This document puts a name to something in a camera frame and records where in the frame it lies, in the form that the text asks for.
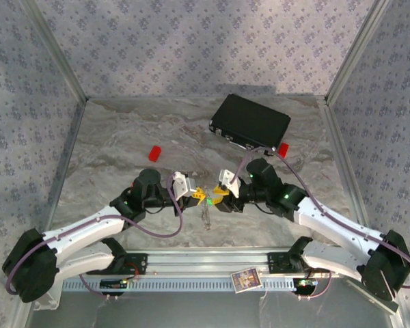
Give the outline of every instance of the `gray fabric backdrop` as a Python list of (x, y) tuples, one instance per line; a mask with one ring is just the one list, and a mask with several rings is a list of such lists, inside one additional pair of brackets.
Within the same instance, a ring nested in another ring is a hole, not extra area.
[(372, 225), (410, 247), (410, 1), (393, 1), (333, 108)]
[(92, 96), (325, 94), (373, 0), (38, 0)]
[(77, 103), (18, 2), (0, 1), (0, 327), (14, 299), (1, 265), (25, 230), (46, 224)]

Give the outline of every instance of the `white bracket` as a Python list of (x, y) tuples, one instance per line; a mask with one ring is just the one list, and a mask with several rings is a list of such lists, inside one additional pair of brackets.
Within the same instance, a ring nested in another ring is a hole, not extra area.
[[(58, 237), (63, 232), (69, 231), (80, 226), (83, 223), (87, 223), (88, 221), (100, 218), (104, 215), (120, 215), (120, 213), (114, 207), (106, 206), (99, 212), (85, 219), (67, 225), (66, 227), (62, 227), (60, 229), (45, 232), (44, 240), (51, 237)], [(72, 232), (71, 234), (63, 238), (59, 238), (56, 241), (48, 243), (48, 246), (51, 249), (56, 248), (56, 265), (59, 266), (65, 259), (70, 257), (78, 250), (83, 249), (84, 247), (95, 243), (102, 238), (112, 236), (113, 234), (118, 234), (123, 230), (123, 226), (124, 222), (122, 219), (106, 219), (102, 221), (95, 221), (94, 223), (91, 223), (84, 228)]]
[[(320, 205), (326, 212), (333, 215), (347, 226), (359, 230), (365, 235), (381, 240), (381, 232), (359, 225), (343, 215), (327, 208), (325, 205)], [(304, 198), (298, 206), (299, 210), (295, 212), (295, 223), (313, 229), (327, 237), (329, 240), (342, 246), (345, 250), (354, 255), (359, 263), (366, 264), (370, 258), (369, 251), (371, 249), (375, 250), (379, 245), (374, 241), (369, 241), (360, 235), (354, 234), (324, 216), (308, 197)]]
[(106, 269), (113, 261), (111, 249), (104, 243), (96, 243), (72, 254), (61, 265), (55, 283), (93, 270)]
[(235, 179), (233, 183), (231, 183), (232, 179), (234, 178), (235, 174), (233, 174), (228, 169), (220, 170), (219, 174), (219, 182), (221, 183), (222, 187), (225, 187), (229, 190), (235, 198), (238, 198), (238, 190), (240, 189), (240, 180)]
[(61, 301), (63, 281), (55, 282), (48, 292), (33, 302), (33, 310), (56, 310)]
[(341, 247), (312, 241), (303, 249), (302, 259), (312, 268), (327, 269), (357, 281), (361, 280), (357, 266), (362, 263)]
[(182, 196), (189, 197), (197, 191), (194, 179), (186, 178), (185, 175), (180, 172), (175, 172), (173, 181), (173, 191), (176, 201)]

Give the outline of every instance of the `cable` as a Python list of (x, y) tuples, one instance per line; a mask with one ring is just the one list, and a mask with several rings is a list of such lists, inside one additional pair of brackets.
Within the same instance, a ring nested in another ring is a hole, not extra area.
[(272, 212), (267, 212), (265, 210), (263, 210), (258, 204), (254, 204), (256, 208), (258, 208), (261, 212), (265, 213), (265, 214), (273, 214)]
[[(284, 163), (286, 164), (286, 166), (289, 168), (289, 170), (295, 175), (296, 179), (298, 179), (298, 181), (301, 183), (302, 187), (305, 189), (305, 191), (307, 192), (308, 196), (310, 197), (310, 199), (312, 200), (312, 202), (314, 203), (314, 205), (317, 207), (317, 209), (324, 214), (324, 216), (326, 216), (328, 219), (332, 220), (334, 223), (338, 224), (339, 226), (351, 231), (354, 234), (358, 234), (361, 237), (364, 237), (366, 239), (368, 239), (369, 241), (374, 241), (382, 246), (384, 246), (385, 248), (387, 248), (388, 250), (394, 252), (395, 254), (398, 254), (400, 257), (402, 257), (403, 259), (405, 259), (409, 264), (410, 264), (410, 256), (408, 256), (406, 253), (404, 253), (403, 251), (400, 251), (399, 249), (397, 249), (396, 247), (390, 245), (389, 243), (386, 243), (385, 241), (382, 241), (380, 239), (377, 239), (371, 235), (366, 235), (363, 232), (350, 227), (349, 225), (341, 222), (340, 220), (336, 219), (333, 215), (329, 214), (328, 212), (326, 212), (323, 207), (319, 204), (319, 202), (317, 201), (317, 199), (314, 197), (314, 195), (312, 194), (312, 192), (308, 189), (308, 186), (304, 183), (304, 181), (302, 180), (302, 178), (300, 177), (300, 175), (296, 172), (296, 170), (294, 169), (294, 167), (286, 160), (284, 159), (281, 155), (275, 153), (277, 155), (277, 157)], [(410, 289), (410, 286), (402, 286), (402, 288), (405, 289)]]
[(109, 295), (104, 295), (101, 292), (97, 292), (95, 291), (86, 281), (85, 279), (83, 279), (82, 275), (79, 275), (79, 278), (82, 281), (82, 284), (85, 286), (85, 288), (92, 294), (96, 295), (97, 297), (102, 297), (103, 299), (107, 299), (109, 297)]
[(130, 279), (138, 277), (139, 271), (135, 264), (133, 264), (132, 262), (128, 262), (128, 263), (125, 263), (124, 265), (126, 265), (127, 267), (133, 267), (135, 269), (134, 275), (127, 277), (125, 280), (130, 280)]
[(157, 210), (156, 212), (150, 212), (147, 208), (145, 208), (144, 210), (149, 213), (149, 214), (157, 214), (160, 213), (162, 210), (164, 209), (164, 206), (162, 206), (159, 210)]
[(61, 239), (62, 237), (68, 236), (69, 234), (72, 234), (73, 232), (79, 231), (93, 223), (99, 222), (99, 221), (103, 221), (106, 219), (122, 219), (124, 221), (126, 221), (127, 223), (131, 224), (132, 226), (136, 227), (138, 230), (141, 230), (142, 232), (145, 232), (146, 234), (149, 234), (150, 236), (153, 237), (158, 237), (158, 238), (171, 238), (173, 236), (176, 236), (177, 234), (180, 233), (180, 231), (182, 230), (183, 226), (184, 226), (184, 218), (182, 216), (182, 211), (179, 207), (179, 204), (176, 201), (176, 198), (172, 192), (172, 183), (173, 183), (173, 178), (174, 178), (174, 174), (172, 174), (171, 176), (169, 176), (166, 180), (166, 185), (167, 185), (167, 191), (169, 193), (170, 199), (173, 202), (174, 208), (176, 209), (176, 212), (179, 214), (179, 228), (171, 233), (171, 234), (157, 234), (155, 232), (151, 232), (143, 227), (141, 227), (140, 225), (138, 225), (138, 223), (135, 223), (134, 221), (132, 221), (131, 219), (127, 218), (127, 217), (123, 217), (121, 215), (103, 215), (102, 217), (96, 217), (92, 220), (86, 221), (85, 223), (82, 223), (81, 225), (78, 225), (77, 227), (74, 227), (70, 230), (67, 230), (65, 232), (62, 232), (60, 234), (58, 234), (57, 237), (51, 237), (49, 239), (46, 239), (45, 241), (42, 241), (41, 243), (35, 245), (32, 249), (30, 249), (14, 266), (14, 268), (11, 270), (11, 272), (8, 275), (8, 279), (6, 280), (6, 291), (11, 294), (11, 295), (17, 295), (17, 292), (11, 289), (11, 283), (12, 280), (14, 279), (15, 273), (17, 272), (17, 270), (21, 267), (21, 265), (30, 257), (30, 255), (32, 255), (33, 253), (35, 253), (37, 250), (39, 250), (41, 247), (53, 242), (53, 241), (57, 241), (59, 239)]
[[(305, 191), (308, 194), (308, 197), (310, 197), (310, 199), (313, 201), (313, 204), (317, 207), (317, 209), (324, 214), (324, 216), (326, 216), (328, 219), (332, 220), (334, 223), (338, 224), (339, 226), (347, 229), (348, 231), (351, 231), (354, 234), (357, 234), (361, 237), (364, 237), (370, 241), (374, 241), (382, 246), (384, 246), (385, 248), (387, 248), (388, 250), (394, 252), (395, 254), (399, 255), (401, 258), (403, 258), (404, 260), (406, 260), (409, 264), (410, 264), (410, 256), (408, 256), (406, 253), (404, 253), (403, 251), (400, 251), (399, 249), (397, 249), (396, 247), (390, 245), (389, 243), (386, 243), (385, 241), (382, 241), (380, 239), (377, 239), (375, 237), (372, 237), (370, 235), (366, 235), (363, 232), (350, 227), (349, 225), (341, 222), (340, 220), (336, 219), (333, 215), (329, 214), (328, 212), (326, 212), (323, 207), (319, 204), (319, 202), (317, 201), (317, 199), (314, 197), (314, 195), (312, 194), (312, 192), (309, 190), (308, 186), (304, 183), (304, 181), (302, 180), (302, 178), (300, 177), (300, 175), (296, 172), (296, 170), (294, 169), (294, 167), (286, 160), (284, 159), (281, 155), (279, 155), (275, 150), (271, 149), (271, 148), (266, 148), (266, 147), (258, 147), (258, 148), (254, 148), (253, 150), (250, 150), (245, 157), (243, 158), (243, 160), (241, 161), (240, 165), (237, 168), (237, 171), (233, 177), (233, 179), (231, 180), (230, 183), (233, 183), (238, 175), (240, 174), (242, 168), (244, 168), (244, 166), (246, 166), (246, 162), (249, 160), (249, 157), (254, 153), (257, 152), (259, 150), (268, 150), (271, 151), (272, 153), (274, 153), (288, 168), (289, 170), (295, 175), (296, 179), (299, 181), (299, 183), (301, 183), (302, 187), (305, 189)], [(410, 286), (402, 286), (403, 288), (406, 289), (410, 289)]]
[(8, 276), (8, 280), (6, 280), (6, 291), (11, 294), (11, 295), (17, 295), (17, 292), (11, 289), (11, 282), (12, 279), (14, 279), (15, 273), (17, 272), (17, 270), (21, 267), (21, 264), (24, 263), (24, 261), (26, 261), (28, 259), (28, 257), (30, 257), (30, 255), (32, 255), (33, 253), (35, 253), (37, 250), (39, 250), (39, 248), (47, 245), (48, 243), (51, 243), (52, 241), (56, 241), (56, 237), (52, 237), (49, 239), (46, 239), (45, 241), (42, 241), (41, 243), (37, 244), (34, 248), (30, 249), (14, 266), (14, 268), (11, 270), (9, 276)]
[(234, 181), (238, 178), (238, 175), (240, 174), (241, 170), (246, 166), (250, 156), (253, 153), (258, 152), (260, 150), (272, 150), (272, 152), (275, 152), (273, 149), (268, 148), (268, 147), (257, 147), (257, 148), (254, 148), (254, 149), (250, 150), (249, 152), (247, 152), (245, 157), (243, 157), (243, 159), (241, 160), (240, 165), (237, 167), (237, 170), (235, 171), (235, 175), (232, 178), (232, 180), (230, 181), (231, 184), (234, 183)]
[(327, 290), (329, 289), (332, 281), (333, 281), (333, 273), (330, 271), (329, 272), (328, 283), (320, 293), (315, 294), (315, 295), (308, 295), (308, 296), (298, 295), (298, 298), (301, 298), (301, 299), (315, 299), (317, 297), (320, 297), (320, 296), (324, 295), (327, 292)]

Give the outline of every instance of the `gray marble table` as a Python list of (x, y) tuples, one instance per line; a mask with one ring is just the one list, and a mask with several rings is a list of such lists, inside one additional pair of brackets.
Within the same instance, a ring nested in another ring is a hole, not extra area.
[[(252, 98), (288, 114), (292, 121), (284, 137), (287, 159), (314, 195), (349, 216), (336, 164), (327, 141), (315, 97)], [(189, 172), (211, 192), (221, 168), (235, 171), (245, 151), (208, 129), (223, 98), (149, 98), (89, 101), (52, 228), (95, 213), (127, 188), (139, 172), (154, 167), (163, 179), (174, 171)], [(162, 147), (156, 163), (148, 160), (153, 145)], [(284, 182), (296, 178), (279, 162), (268, 159)], [(179, 220), (166, 208), (141, 222), (160, 234), (173, 232)], [(184, 230), (174, 238), (153, 238), (128, 229), (116, 238), (127, 249), (147, 247), (291, 246), (299, 236), (326, 241), (286, 219), (246, 206), (243, 214), (221, 213), (204, 202), (184, 212)]]

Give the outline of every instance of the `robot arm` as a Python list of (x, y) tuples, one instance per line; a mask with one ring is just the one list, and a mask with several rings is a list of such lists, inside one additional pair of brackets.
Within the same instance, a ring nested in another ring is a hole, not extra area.
[[(31, 302), (45, 294), (55, 282), (108, 268), (114, 273), (115, 268), (123, 267), (125, 250), (113, 238), (107, 237), (131, 226), (120, 216), (138, 223), (144, 219), (148, 208), (175, 207), (160, 180), (156, 170), (145, 169), (134, 180), (133, 187), (125, 189), (97, 213), (44, 234), (36, 229), (26, 231), (2, 267), (8, 277), (14, 271), (11, 283), (16, 294), (23, 302)], [(180, 172), (174, 174), (172, 189), (181, 212), (197, 206), (206, 197), (193, 179)], [(15, 271), (18, 262), (34, 247), (39, 249)]]
[[(232, 181), (232, 172), (221, 171), (215, 193), (222, 197), (213, 201), (220, 211), (242, 212), (245, 204), (265, 203), (273, 214), (309, 227), (341, 246), (326, 246), (310, 238), (300, 240), (292, 247), (287, 259), (291, 265), (303, 267), (298, 264), (302, 261), (312, 268), (329, 269), (360, 280), (381, 299), (391, 301), (395, 298), (410, 274), (410, 264), (376, 241), (389, 243), (409, 256), (401, 235), (393, 230), (384, 235), (343, 217), (319, 202), (315, 204), (303, 189), (282, 183), (264, 159), (250, 162), (246, 169), (251, 177), (249, 184), (242, 179)], [(336, 218), (336, 222), (326, 217), (317, 205)], [(346, 227), (361, 233), (354, 233)], [(273, 265), (269, 265), (271, 272), (277, 266), (275, 260), (272, 259)]]

